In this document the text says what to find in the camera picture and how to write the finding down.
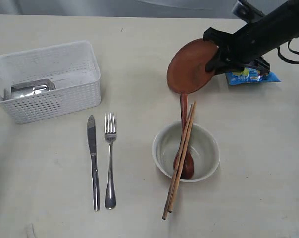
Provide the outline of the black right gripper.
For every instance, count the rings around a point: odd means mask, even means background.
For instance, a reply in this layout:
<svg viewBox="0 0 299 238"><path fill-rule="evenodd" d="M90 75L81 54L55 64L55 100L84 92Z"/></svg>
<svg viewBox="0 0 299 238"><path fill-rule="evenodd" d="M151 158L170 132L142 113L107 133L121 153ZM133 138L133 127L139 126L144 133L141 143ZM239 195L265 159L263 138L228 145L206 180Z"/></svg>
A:
<svg viewBox="0 0 299 238"><path fill-rule="evenodd" d="M206 64L206 72L224 74L242 72L247 66L257 66L269 70L262 56L271 51L268 39L271 23L262 19L255 23L248 23L235 33L227 33L209 27L203 34L205 41L214 43L219 48L211 60Z"/></svg>

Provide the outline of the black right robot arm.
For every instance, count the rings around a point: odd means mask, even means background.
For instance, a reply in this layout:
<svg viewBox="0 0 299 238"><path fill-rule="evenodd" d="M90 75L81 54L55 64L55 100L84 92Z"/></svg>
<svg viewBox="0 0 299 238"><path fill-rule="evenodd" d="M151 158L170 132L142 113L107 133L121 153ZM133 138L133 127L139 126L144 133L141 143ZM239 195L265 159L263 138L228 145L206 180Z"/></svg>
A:
<svg viewBox="0 0 299 238"><path fill-rule="evenodd" d="M207 72L218 75L254 68L268 74L270 64L263 55L299 38L299 0L288 0L267 15L246 0L238 0L232 12L246 22L245 26L233 34L212 27L203 34L205 41L218 47L205 65Z"/></svg>

